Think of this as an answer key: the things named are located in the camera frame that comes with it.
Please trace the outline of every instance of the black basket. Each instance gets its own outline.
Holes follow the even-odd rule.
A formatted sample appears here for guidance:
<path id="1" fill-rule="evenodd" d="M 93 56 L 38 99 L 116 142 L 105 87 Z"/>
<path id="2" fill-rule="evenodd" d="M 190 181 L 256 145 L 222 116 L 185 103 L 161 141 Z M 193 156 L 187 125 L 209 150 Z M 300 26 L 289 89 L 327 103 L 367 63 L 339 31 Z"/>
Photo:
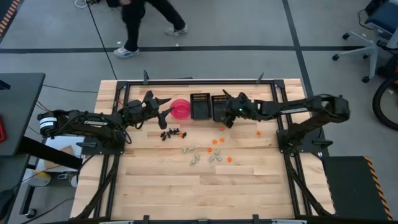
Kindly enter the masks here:
<path id="1" fill-rule="evenodd" d="M 191 94 L 191 119 L 206 120 L 211 118 L 210 93 Z"/>
<path id="2" fill-rule="evenodd" d="M 225 107 L 226 95 L 211 96 L 211 107 L 213 112 L 213 121 L 223 121 L 223 109 Z"/>

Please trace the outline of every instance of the red object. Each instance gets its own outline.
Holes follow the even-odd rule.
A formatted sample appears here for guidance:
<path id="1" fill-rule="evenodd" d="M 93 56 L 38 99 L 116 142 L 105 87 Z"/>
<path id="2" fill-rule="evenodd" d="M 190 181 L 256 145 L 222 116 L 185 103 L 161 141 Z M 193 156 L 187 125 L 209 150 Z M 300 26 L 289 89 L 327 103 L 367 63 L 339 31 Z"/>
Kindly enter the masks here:
<path id="1" fill-rule="evenodd" d="M 6 133 L 4 132 L 4 126 L 2 125 L 2 119 L 0 116 L 0 142 L 6 140 Z"/>
<path id="2" fill-rule="evenodd" d="M 186 119 L 191 114 L 191 104 L 187 100 L 175 100 L 170 107 L 174 107 L 171 114 L 175 119 Z"/>

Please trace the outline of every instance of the wooden tabletop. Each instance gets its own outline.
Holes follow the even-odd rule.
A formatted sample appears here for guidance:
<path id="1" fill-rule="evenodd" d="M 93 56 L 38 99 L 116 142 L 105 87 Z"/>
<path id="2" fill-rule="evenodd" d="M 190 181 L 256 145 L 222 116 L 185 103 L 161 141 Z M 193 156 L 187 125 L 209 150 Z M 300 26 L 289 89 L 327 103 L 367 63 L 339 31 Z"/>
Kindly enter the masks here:
<path id="1" fill-rule="evenodd" d="M 304 98 L 299 79 L 284 81 L 288 100 Z M 101 82 L 95 113 L 111 113 L 115 88 L 116 81 Z M 172 98 L 161 106 L 166 110 L 175 99 L 189 101 L 191 93 L 222 95 L 222 89 L 233 96 L 242 91 L 250 99 L 272 100 L 268 85 L 133 86 L 129 99 L 142 100 L 152 90 L 158 98 Z M 292 117 L 300 123 L 309 114 Z M 162 141 L 157 119 L 145 122 L 140 130 L 127 129 L 132 144 L 126 145 L 120 158 L 112 220 L 142 220 L 144 215 L 150 215 L 151 220 L 251 219 L 253 214 L 260 218 L 294 217 L 283 155 L 275 135 L 276 120 L 259 123 L 237 119 L 233 128 L 224 131 L 220 129 L 222 124 L 212 119 L 181 121 L 168 115 L 167 122 L 168 128 L 187 132 L 186 138 L 172 136 Z M 196 149 L 184 154 L 182 147 L 190 146 Z M 213 154 L 208 152 L 209 147 L 221 150 L 221 162 L 208 162 Z M 195 154 L 200 160 L 190 166 Z M 334 213 L 321 160 L 304 153 L 301 158 L 308 188 L 326 210 Z M 95 156 L 82 169 L 71 217 L 83 210 L 98 188 L 102 161 L 103 156 Z M 297 192 L 304 214 L 301 193 Z M 105 192 L 102 215 L 107 197 Z"/>

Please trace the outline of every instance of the gray floor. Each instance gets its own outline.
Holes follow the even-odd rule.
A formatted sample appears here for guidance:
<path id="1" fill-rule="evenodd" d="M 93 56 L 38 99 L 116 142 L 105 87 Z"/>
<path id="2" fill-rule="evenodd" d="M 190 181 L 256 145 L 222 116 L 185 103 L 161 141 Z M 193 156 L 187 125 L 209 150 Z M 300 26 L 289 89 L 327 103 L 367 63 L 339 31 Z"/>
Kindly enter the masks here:
<path id="1" fill-rule="evenodd" d="M 87 8 L 79 9 L 74 0 L 24 0 L 0 49 L 68 49 L 102 48 L 100 38 Z M 140 33 L 141 47 L 268 45 L 293 46 L 284 5 L 280 0 L 171 0 L 189 25 L 189 33 L 179 37 L 163 34 L 165 19 L 147 6 Z M 369 0 L 289 0 L 292 17 L 301 46 L 361 45 L 356 39 L 344 41 L 348 30 L 372 33 L 358 25 L 357 12 Z M 105 47 L 122 46 L 126 31 L 119 9 L 107 7 L 105 1 L 92 5 L 92 11 Z M 371 99 L 382 81 L 368 84 L 368 61 L 361 57 L 331 60 L 336 52 L 303 52 L 313 92 L 342 94 L 349 99 L 351 119 L 343 124 L 325 126 L 332 156 L 367 155 L 372 158 L 392 214 L 398 219 L 398 165 L 396 132 L 381 125 L 374 117 Z M 108 54 L 120 79 L 142 77 L 143 69 L 151 78 L 301 78 L 294 51 L 238 50 L 143 52 L 136 58 L 120 60 Z M 0 54 L 0 72 L 44 72 L 45 83 L 74 90 L 98 89 L 100 80 L 111 80 L 113 74 L 105 53 Z M 92 111 L 96 95 L 69 93 L 43 88 L 39 100 L 51 110 L 78 109 Z M 36 108 L 30 127 L 38 131 Z M 31 130 L 26 136 L 40 140 Z M 69 187 L 47 187 L 35 193 L 33 206 L 44 212 L 74 195 Z M 9 223 L 25 220 L 18 215 L 21 195 Z M 32 223 L 66 220 L 72 203 Z"/>

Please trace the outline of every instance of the black pants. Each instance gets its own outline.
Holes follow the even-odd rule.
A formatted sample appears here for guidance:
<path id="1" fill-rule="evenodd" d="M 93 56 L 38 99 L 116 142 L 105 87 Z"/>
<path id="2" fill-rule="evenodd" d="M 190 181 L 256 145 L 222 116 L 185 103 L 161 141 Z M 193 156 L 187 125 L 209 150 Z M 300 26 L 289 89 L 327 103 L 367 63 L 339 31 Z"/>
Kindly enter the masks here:
<path id="1" fill-rule="evenodd" d="M 145 15 L 145 3 L 153 5 L 169 22 L 174 29 L 180 30 L 185 27 L 185 22 L 180 14 L 174 9 L 168 0 L 131 0 L 131 3 L 122 8 L 122 19 L 127 27 L 128 40 L 124 48 L 130 51 L 138 49 L 138 33 L 141 19 Z"/>

